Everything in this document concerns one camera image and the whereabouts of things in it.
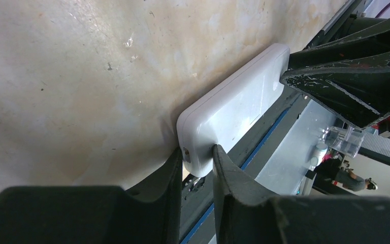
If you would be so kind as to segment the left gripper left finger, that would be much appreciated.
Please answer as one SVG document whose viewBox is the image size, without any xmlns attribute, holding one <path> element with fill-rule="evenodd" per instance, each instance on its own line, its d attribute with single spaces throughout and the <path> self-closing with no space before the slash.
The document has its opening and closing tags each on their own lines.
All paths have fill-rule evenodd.
<svg viewBox="0 0 390 244">
<path fill-rule="evenodd" d="M 0 243 L 177 243 L 182 152 L 119 186 L 10 187 L 0 193 Z"/>
</svg>

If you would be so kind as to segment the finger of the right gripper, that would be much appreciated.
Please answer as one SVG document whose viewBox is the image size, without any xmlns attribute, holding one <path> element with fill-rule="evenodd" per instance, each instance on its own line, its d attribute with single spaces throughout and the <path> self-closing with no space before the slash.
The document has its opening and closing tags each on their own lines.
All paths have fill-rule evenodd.
<svg viewBox="0 0 390 244">
<path fill-rule="evenodd" d="M 390 67 L 390 18 L 341 39 L 295 52 L 289 57 L 290 69 L 320 68 L 333 63 L 358 62 Z"/>
<path fill-rule="evenodd" d="M 359 129 L 390 117 L 390 51 L 318 48 L 293 53 L 280 81 Z"/>
</svg>

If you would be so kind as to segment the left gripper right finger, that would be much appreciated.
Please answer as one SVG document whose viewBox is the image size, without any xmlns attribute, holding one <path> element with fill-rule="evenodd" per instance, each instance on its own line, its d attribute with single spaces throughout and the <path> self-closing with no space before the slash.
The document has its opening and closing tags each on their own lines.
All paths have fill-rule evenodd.
<svg viewBox="0 0 390 244">
<path fill-rule="evenodd" d="M 217 243 L 390 243 L 390 198 L 283 196 L 212 148 Z"/>
</svg>

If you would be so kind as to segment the white remote control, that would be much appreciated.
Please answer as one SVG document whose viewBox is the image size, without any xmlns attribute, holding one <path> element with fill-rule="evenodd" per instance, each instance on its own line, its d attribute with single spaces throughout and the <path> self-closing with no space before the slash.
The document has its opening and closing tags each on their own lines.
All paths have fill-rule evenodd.
<svg viewBox="0 0 390 244">
<path fill-rule="evenodd" d="M 278 100 L 289 56 L 288 46 L 272 44 L 179 115 L 178 142 L 190 174 L 209 174 L 212 147 L 229 152 Z"/>
</svg>

